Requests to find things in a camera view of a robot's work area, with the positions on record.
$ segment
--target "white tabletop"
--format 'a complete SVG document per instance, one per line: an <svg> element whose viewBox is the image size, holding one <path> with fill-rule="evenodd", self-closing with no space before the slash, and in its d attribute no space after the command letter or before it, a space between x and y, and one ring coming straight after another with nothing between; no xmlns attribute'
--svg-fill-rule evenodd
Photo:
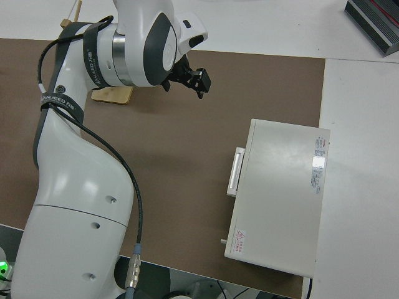
<svg viewBox="0 0 399 299"><path fill-rule="evenodd" d="M73 3L3 1L0 37L55 39ZM345 3L174 0L206 24L199 49L328 58L320 127L331 129L331 144L311 298L397 298L399 52L383 58ZM80 20L109 14L111 0L84 0Z"/></svg>

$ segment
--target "warning label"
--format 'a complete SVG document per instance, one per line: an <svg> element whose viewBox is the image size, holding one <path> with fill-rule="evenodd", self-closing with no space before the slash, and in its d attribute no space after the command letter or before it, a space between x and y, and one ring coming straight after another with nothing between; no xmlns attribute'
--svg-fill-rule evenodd
<svg viewBox="0 0 399 299"><path fill-rule="evenodd" d="M245 236L246 236L246 231L238 229L236 231L236 237L234 238L234 248L233 248L233 253L234 254L243 254L244 252L244 243L245 243Z"/></svg>

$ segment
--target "metal connector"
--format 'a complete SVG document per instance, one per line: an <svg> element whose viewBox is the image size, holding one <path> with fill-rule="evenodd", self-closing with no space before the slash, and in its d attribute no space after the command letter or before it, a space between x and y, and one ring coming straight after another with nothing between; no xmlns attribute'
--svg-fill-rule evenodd
<svg viewBox="0 0 399 299"><path fill-rule="evenodd" d="M125 283L126 288L136 288L141 264L142 261L140 259L140 254L133 254L129 261L129 268L127 270Z"/></svg>

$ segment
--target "cable connector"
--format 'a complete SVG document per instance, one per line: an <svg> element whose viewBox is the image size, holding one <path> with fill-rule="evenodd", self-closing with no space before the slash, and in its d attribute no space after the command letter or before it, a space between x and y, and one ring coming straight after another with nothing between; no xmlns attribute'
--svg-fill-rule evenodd
<svg viewBox="0 0 399 299"><path fill-rule="evenodd" d="M140 259L140 254L142 252L142 246L140 244L136 244L133 250L133 255L129 261L129 268L127 270L126 288L134 288L136 289L138 283L138 275L140 274L140 265L142 261Z"/></svg>

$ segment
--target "brown cardboard surface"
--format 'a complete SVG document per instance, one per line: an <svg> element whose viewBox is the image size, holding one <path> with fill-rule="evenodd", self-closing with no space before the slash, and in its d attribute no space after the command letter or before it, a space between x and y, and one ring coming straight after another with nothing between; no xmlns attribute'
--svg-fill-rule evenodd
<svg viewBox="0 0 399 299"><path fill-rule="evenodd" d="M0 39L0 222L23 228L37 191L32 143L39 119L36 65L47 44ZM193 51L212 87L204 99L173 83L135 88L127 106L87 100L85 124L128 161L143 196L143 260L300 298L302 277L224 257L234 199L235 148L252 118L318 126L324 60ZM51 66L45 67L47 80ZM134 205L121 254L137 230Z"/></svg>

